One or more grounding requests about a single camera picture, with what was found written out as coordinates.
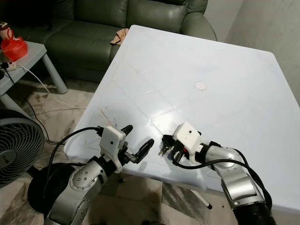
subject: white power cable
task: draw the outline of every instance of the white power cable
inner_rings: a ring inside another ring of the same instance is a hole
[[[26,69],[28,72],[30,72],[42,85],[43,85],[43,87],[46,89],[46,91],[52,96],[52,98],[54,99],[54,100],[56,100],[56,101],[58,101],[59,103],[62,103],[62,104],[65,104],[65,105],[68,105],[68,106],[70,106],[70,107],[72,107],[72,108],[76,108],[76,109],[85,109],[85,108],[82,108],[82,107],[78,107],[78,106],[74,106],[74,105],[70,105],[70,104],[68,104],[68,103],[65,103],[65,102],[62,102],[62,101],[60,101],[60,100],[58,100],[56,97],[54,97],[54,95],[47,89],[47,87],[43,84],[43,82],[33,73],[33,72],[31,72],[29,69],[27,69],[26,67],[24,67],[24,66],[21,66],[21,65],[17,65],[17,67],[21,67],[21,68],[23,68],[23,69]]]

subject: red plastic bag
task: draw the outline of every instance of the red plastic bag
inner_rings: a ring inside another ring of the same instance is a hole
[[[19,58],[27,54],[27,44],[21,37],[14,38],[14,34],[11,30],[11,36],[7,30],[8,38],[5,38],[1,42],[1,48],[6,57],[10,60],[17,61]]]

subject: robotic arm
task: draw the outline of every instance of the robotic arm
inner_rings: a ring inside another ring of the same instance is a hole
[[[153,139],[148,140],[136,154],[127,152],[125,138],[132,129],[131,125],[122,130],[105,127],[102,133],[98,133],[102,136],[101,157],[91,158],[71,174],[67,187],[48,213],[45,225],[80,225],[107,178],[114,172],[121,172],[123,165],[129,161],[138,164],[148,154]]]
[[[205,143],[201,133],[188,123],[177,127],[174,134],[164,135],[164,153],[172,151],[173,164],[185,169],[211,166],[221,178],[221,186],[239,225],[275,225],[271,215],[271,197],[258,175],[249,167],[241,152],[221,147],[215,142]],[[185,156],[192,164],[179,163]]]

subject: sofa armrest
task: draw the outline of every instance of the sofa armrest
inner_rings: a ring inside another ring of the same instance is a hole
[[[210,23],[202,13],[187,14],[181,26],[181,34],[216,41],[216,35]]]

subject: fan base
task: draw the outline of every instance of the fan base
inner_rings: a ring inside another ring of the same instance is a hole
[[[46,185],[48,167],[35,173],[29,185],[27,198],[30,206],[47,216],[56,198],[66,188],[69,178],[75,169],[65,163],[51,165],[49,181]]]

